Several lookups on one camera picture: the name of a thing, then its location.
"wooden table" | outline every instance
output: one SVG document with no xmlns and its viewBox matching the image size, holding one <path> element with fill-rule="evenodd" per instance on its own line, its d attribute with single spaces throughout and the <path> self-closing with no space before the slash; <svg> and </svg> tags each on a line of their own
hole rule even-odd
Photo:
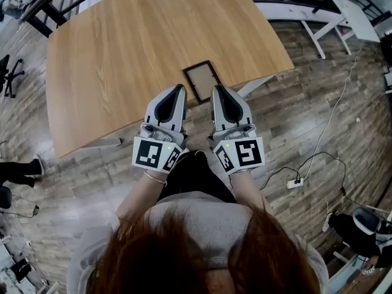
<svg viewBox="0 0 392 294">
<path fill-rule="evenodd" d="M 103 0 L 71 18 L 48 46 L 56 155 L 141 120 L 158 93 L 188 86 L 183 69 L 206 60 L 227 86 L 293 68 L 252 0 Z"/>
</svg>

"bracelet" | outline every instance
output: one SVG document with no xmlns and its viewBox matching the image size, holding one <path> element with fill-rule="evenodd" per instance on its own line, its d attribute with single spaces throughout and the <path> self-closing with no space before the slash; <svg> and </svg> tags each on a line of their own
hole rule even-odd
<svg viewBox="0 0 392 294">
<path fill-rule="evenodd" d="M 155 177 L 153 177 L 152 175 L 150 175 L 149 173 L 147 173 L 147 171 L 145 171 L 145 175 L 146 176 L 148 176 L 150 179 L 153 179 L 154 181 L 157 181 L 158 183 L 161 183 L 161 184 L 163 184 L 164 185 L 164 187 L 166 187 L 166 185 L 167 185 L 167 181 L 161 181 L 161 180 L 159 180 L 159 179 L 157 179 L 157 178 L 155 178 Z"/>
</svg>

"black picture frame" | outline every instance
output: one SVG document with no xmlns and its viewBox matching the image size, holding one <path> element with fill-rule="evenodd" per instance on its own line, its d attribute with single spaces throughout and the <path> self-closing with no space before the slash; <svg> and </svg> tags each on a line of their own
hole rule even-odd
<svg viewBox="0 0 392 294">
<path fill-rule="evenodd" d="M 200 63 L 195 64 L 195 65 L 193 65 L 193 66 L 187 67 L 186 69 L 183 70 L 184 75 L 185 75 L 185 77 L 186 77 L 186 80 L 188 81 L 188 83 L 189 83 L 189 85 L 190 85 L 190 88 L 191 88 L 192 91 L 194 92 L 194 95 L 195 95 L 196 100 L 197 100 L 197 102 L 199 103 L 199 105 L 201 105 L 201 104 L 203 104 L 203 103 L 205 103 L 205 102 L 208 102 L 208 101 L 209 101 L 209 98 L 206 98 L 206 99 L 201 99 L 201 98 L 200 98 L 200 96 L 198 95 L 198 92 L 197 92 L 196 85 L 194 85 L 194 84 L 192 83 L 192 80 L 191 80 L 190 77 L 189 77 L 188 71 L 193 70 L 193 69 L 195 69 L 195 68 L 197 68 L 197 67 L 200 67 L 200 66 L 204 66 L 204 65 L 207 65 L 207 66 L 209 67 L 209 69 L 210 69 L 211 73 L 213 74 L 213 77 L 215 78 L 217 84 L 221 84 L 221 80 L 219 79 L 217 73 L 216 73 L 215 70 L 214 70 L 213 65 L 211 64 L 211 62 L 210 62 L 209 60 L 200 62 Z"/>
</svg>

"gray shirt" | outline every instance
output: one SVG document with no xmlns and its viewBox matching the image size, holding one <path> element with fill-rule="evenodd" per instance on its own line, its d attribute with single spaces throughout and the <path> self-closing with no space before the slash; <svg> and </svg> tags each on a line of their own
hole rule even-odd
<svg viewBox="0 0 392 294">
<path fill-rule="evenodd" d="M 172 195 L 151 208 L 150 219 L 158 224 L 169 207 L 186 214 L 188 234 L 201 249 L 209 250 L 209 268 L 227 268 L 227 258 L 233 244 L 241 238 L 251 219 L 249 208 L 221 200 L 201 192 Z M 113 233 L 110 226 L 93 227 L 81 237 L 67 275 L 67 294 L 84 294 L 89 276 L 105 251 Z M 297 247 L 305 250 L 307 260 L 320 282 L 321 293 L 327 292 L 328 271 L 321 255 L 298 236 L 288 232 Z"/>
</svg>

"wrist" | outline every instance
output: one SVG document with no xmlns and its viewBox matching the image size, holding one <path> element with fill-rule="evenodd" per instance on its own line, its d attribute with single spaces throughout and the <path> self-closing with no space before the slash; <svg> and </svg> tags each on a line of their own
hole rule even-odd
<svg viewBox="0 0 392 294">
<path fill-rule="evenodd" d="M 165 182 L 167 179 L 168 174 L 163 173 L 163 172 L 158 172 L 158 171 L 153 171 L 153 170 L 146 170 L 146 172 L 151 175 L 152 177 L 158 179 L 159 181 Z"/>
<path fill-rule="evenodd" d="M 229 176 L 231 181 L 242 181 L 243 179 L 246 179 L 248 177 L 252 177 L 250 171 L 244 171 L 244 172 L 238 172 L 238 173 L 233 173 Z"/>
</svg>

